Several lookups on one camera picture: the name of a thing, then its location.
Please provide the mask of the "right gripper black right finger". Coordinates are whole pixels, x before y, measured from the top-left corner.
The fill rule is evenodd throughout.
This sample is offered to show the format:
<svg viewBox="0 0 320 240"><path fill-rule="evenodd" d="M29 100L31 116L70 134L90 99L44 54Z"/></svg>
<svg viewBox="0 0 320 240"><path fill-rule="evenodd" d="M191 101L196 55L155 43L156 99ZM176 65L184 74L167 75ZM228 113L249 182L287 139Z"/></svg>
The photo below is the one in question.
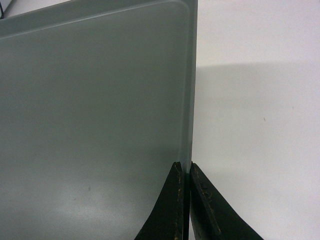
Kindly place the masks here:
<svg viewBox="0 0 320 240"><path fill-rule="evenodd" d="M190 168L190 217L196 240L261 240L200 167Z"/></svg>

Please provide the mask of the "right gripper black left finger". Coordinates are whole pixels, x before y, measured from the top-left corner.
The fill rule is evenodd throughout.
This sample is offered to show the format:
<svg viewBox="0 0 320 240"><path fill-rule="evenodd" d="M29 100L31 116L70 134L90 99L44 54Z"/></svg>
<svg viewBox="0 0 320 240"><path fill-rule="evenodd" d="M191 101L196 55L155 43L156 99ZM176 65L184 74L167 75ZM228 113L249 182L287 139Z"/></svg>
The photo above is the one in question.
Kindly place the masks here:
<svg viewBox="0 0 320 240"><path fill-rule="evenodd" d="M185 180L180 162L174 162L155 205L136 240L181 240L184 230Z"/></svg>

